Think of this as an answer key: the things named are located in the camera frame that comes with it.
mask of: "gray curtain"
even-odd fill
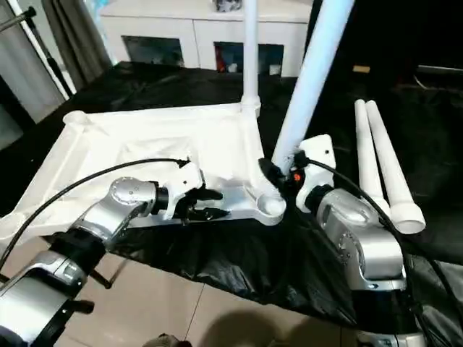
[[[82,0],[42,0],[42,5],[76,90],[111,67],[100,33]]]

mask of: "floor tile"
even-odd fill
[[[355,330],[342,329],[341,330],[341,347],[356,347]]]
[[[54,347],[90,347],[68,338],[66,335],[61,335]]]
[[[273,305],[260,305],[205,286],[187,339],[194,347],[339,347],[340,328]]]
[[[12,277],[29,263],[37,253],[48,249],[48,244],[40,237],[34,237],[24,244],[16,246],[10,254],[1,273]]]
[[[121,262],[120,257],[108,254],[98,270],[109,278]],[[92,347],[141,347],[162,333],[184,337],[202,288],[202,284],[129,262],[112,289],[89,279],[78,298],[94,301],[95,310],[88,316],[74,314],[66,334]]]

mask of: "white pvc pipe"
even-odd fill
[[[413,202],[378,106],[373,100],[368,101],[366,106],[384,184],[391,204],[391,219],[401,233],[419,233],[426,227],[425,218],[420,207]]]
[[[305,137],[354,0],[323,0],[272,161],[284,175]]]
[[[243,74],[243,106],[259,106],[258,93],[258,0],[244,0],[245,44]]]
[[[355,101],[354,107],[360,188],[365,190],[373,201],[383,209],[384,213],[390,216],[391,210],[387,201],[384,200],[383,189],[381,188],[375,148],[364,100]]]

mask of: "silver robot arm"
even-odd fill
[[[0,288],[0,346],[52,346],[72,314],[93,311],[92,302],[75,297],[129,222],[158,213],[163,219],[187,218],[176,215],[176,206],[180,201],[195,202],[189,194],[199,191],[212,192],[205,189],[194,163],[180,168],[163,187],[129,177],[113,182],[101,201]],[[213,196],[221,198],[217,192]],[[194,209],[191,205],[183,210]],[[204,210],[208,219],[226,214]],[[203,210],[194,211],[200,216]]]
[[[316,217],[339,251],[352,291],[358,346],[425,346],[425,339],[409,310],[399,243],[382,227],[378,214],[369,204],[343,189],[334,189],[333,174],[304,164],[307,158],[334,168],[328,135],[303,141],[300,152],[295,155],[294,162],[300,168],[293,174],[304,177],[296,203],[302,212]]]

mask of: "black plastic sheet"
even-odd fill
[[[260,78],[263,107],[258,124],[267,156],[276,143],[294,82]],[[241,94],[239,74],[119,64],[0,151],[0,215],[16,205],[59,136],[66,113],[232,103]],[[307,133],[308,137],[330,134],[337,168],[355,181],[354,101],[368,96],[355,77],[331,78]],[[463,302],[463,95],[402,86],[374,96],[428,223],[413,239],[440,262]],[[289,203],[284,220],[274,227],[235,220],[128,230],[114,252],[247,299],[354,326],[336,250],[310,216],[293,205]],[[456,308],[426,261],[413,260],[410,275],[416,300],[423,305],[433,334],[440,346],[463,346]]]

